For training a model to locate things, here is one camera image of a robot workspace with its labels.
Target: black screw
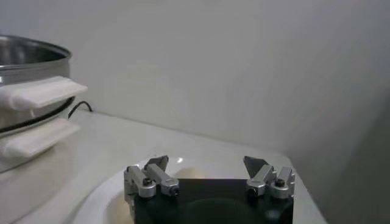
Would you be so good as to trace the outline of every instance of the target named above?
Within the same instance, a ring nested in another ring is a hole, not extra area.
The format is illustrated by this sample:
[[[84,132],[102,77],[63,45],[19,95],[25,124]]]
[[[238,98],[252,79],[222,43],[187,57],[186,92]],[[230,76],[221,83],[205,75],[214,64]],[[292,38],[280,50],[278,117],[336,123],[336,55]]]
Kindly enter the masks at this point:
[[[177,197],[180,194],[180,190],[178,188],[176,188],[176,187],[175,188],[171,188],[171,190],[169,190],[169,193],[171,193],[172,196]]]
[[[285,186],[285,181],[282,179],[277,179],[275,180],[275,186],[277,187],[284,187]]]
[[[150,185],[150,184],[152,184],[152,180],[151,180],[149,177],[145,178],[145,179],[142,181],[142,185],[143,185],[143,186],[148,186],[148,185]]]
[[[257,197],[257,190],[253,189],[253,188],[250,188],[247,191],[247,195],[248,195],[249,198],[256,198]]]

